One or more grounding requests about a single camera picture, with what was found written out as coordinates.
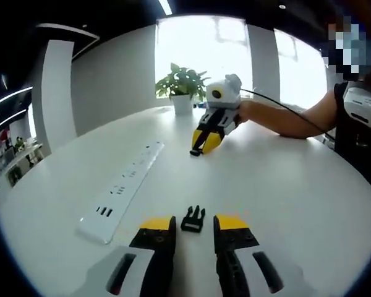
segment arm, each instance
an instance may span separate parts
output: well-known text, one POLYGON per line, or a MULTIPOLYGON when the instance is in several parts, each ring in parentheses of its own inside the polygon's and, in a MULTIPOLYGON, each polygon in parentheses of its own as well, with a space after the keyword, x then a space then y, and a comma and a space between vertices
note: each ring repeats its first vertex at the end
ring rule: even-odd
MULTIPOLYGON (((243 101, 239 108, 243 120, 251 120, 282 136, 305 139, 321 132, 296 114, 254 101, 243 101)), ((336 102, 334 91, 329 91, 315 106, 302 113, 309 121, 324 131, 335 127, 336 102)))

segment black vest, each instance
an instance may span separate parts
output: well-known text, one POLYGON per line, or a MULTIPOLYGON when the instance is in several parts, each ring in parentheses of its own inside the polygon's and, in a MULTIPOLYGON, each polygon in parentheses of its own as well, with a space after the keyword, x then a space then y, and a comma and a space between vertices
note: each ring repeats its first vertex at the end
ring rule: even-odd
POLYGON ((346 84, 334 86, 336 113, 335 152, 340 154, 371 184, 371 129, 353 120, 344 109, 346 84))

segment green plant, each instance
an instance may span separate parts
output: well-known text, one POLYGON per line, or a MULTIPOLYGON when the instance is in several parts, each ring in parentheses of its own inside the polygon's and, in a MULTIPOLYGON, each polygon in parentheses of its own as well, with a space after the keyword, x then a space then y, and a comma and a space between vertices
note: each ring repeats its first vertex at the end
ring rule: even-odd
POLYGON ((202 78, 204 74, 206 71, 196 73, 193 69, 171 63, 171 73, 155 84, 155 92, 159 97, 166 95, 170 99, 178 95, 190 95, 191 99, 194 95, 198 95, 199 100, 202 101, 206 96, 203 82, 210 78, 202 78))

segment round table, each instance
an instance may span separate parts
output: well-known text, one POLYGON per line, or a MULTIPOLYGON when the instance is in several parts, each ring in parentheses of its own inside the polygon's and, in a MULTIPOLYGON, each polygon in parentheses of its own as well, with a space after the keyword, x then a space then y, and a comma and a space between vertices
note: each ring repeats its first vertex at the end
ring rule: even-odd
POLYGON ((204 110, 171 107, 132 114, 61 147, 15 185, 0 206, 9 248, 43 295, 70 294, 87 270, 121 245, 142 222, 175 215, 177 245, 170 296, 221 296, 215 271, 213 216, 240 216, 261 243, 275 243, 321 292, 341 295, 371 257, 371 186, 315 139, 280 137, 241 124, 208 155, 189 154, 204 110), (75 229, 96 194, 144 145, 165 146, 107 245, 75 229), (200 234, 180 231, 190 205, 206 208, 200 234))

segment ceiling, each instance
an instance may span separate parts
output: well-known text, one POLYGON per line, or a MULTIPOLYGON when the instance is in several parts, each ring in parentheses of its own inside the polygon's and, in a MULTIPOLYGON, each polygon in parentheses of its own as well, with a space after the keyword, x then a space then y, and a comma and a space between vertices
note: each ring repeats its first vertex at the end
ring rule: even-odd
MULTIPOLYGON (((168 0, 173 13, 219 14, 240 17, 248 24, 278 28, 318 48, 326 40, 325 22, 333 15, 330 0, 168 0), (280 9, 284 3, 286 9, 280 9)), ((165 17, 158 0, 36 1, 26 5, 0 2, 0 98, 25 86, 33 63, 49 38, 35 26, 55 23, 100 36, 100 43, 165 17), (6 90, 1 82, 6 76, 6 90)), ((17 96, 3 105, 3 117, 30 103, 31 96, 17 96)))

